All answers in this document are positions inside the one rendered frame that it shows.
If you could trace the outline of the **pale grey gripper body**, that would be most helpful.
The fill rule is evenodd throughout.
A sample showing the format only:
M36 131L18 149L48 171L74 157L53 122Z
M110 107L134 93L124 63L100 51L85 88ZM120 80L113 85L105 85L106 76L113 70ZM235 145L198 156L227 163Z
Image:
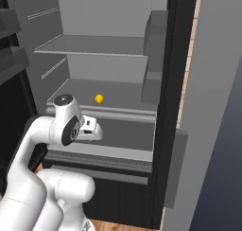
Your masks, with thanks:
M103 131L99 124L96 124L93 128L81 127L78 133L78 140L95 141L103 138Z

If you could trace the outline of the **grey fridge drawer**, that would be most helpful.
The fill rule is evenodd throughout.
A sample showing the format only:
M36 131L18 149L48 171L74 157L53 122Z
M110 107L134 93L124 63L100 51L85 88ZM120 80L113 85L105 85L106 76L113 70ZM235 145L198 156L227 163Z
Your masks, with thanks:
M97 119L100 140L76 140L67 147L51 145L44 166L85 165L151 173L155 122Z

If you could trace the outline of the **grey fridge shelf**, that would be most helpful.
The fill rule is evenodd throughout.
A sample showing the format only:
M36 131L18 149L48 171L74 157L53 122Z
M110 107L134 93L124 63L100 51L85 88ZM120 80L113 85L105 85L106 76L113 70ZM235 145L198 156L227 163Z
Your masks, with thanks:
M142 37L61 35L35 53L144 57Z
M140 83L113 82L100 80L68 80L47 101L52 105L54 98L62 94L71 94L81 107L101 107L104 109L118 109L155 112L156 104L146 104L141 101L142 85ZM103 95L104 102L95 102L96 95Z

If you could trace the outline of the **black fridge door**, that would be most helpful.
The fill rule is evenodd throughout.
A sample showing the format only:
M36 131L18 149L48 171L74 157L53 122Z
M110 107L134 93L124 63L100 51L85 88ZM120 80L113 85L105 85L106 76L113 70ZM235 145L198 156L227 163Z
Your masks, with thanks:
M22 32L0 39L0 50L10 46L26 49L29 67L0 85L0 196L7 189L7 170L29 119L40 116L44 107L41 74L47 57L34 52L42 40L41 25L29 24L26 17L38 12L43 0L0 0L0 9L13 7L20 17Z

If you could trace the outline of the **black fridge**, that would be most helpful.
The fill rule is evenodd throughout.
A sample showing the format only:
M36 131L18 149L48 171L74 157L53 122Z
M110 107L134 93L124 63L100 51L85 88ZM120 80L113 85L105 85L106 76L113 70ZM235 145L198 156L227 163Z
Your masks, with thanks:
M47 68L41 74L44 107L41 116L55 113L51 96L68 80L100 80L140 83L147 71L161 72L160 101L155 112L101 107L81 107L96 120L101 118L155 122L151 173L106 169L85 165L44 166L51 145L38 145L29 163L34 171L65 169L92 177L95 194L84 206L94 220L143 228L159 227L181 100L183 76L196 0L43 0L38 12L26 17L41 25L43 40L34 50L61 35L145 38L153 10L167 10L163 56L129 57L108 55L46 54Z

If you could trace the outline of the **grey fridge door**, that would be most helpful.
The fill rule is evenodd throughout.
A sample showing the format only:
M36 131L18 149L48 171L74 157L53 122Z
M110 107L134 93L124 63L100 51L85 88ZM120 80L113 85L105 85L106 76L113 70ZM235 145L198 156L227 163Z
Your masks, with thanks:
M242 231L242 0L200 0L180 127L188 141L163 231Z

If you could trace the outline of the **grey door bin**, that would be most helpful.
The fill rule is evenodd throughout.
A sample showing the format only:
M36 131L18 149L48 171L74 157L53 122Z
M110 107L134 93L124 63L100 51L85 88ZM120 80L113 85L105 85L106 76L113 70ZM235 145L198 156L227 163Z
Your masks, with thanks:
M21 31L14 9L0 9L0 39Z
M167 17L167 10L153 10L150 13L144 38L144 54L146 56L163 56Z
M164 199L164 206L168 208L173 208L175 204L187 139L187 131L176 130Z
M147 71L142 86L141 101L146 104L158 104L160 101L162 73Z
M29 67L26 49L10 46L0 50L0 85Z

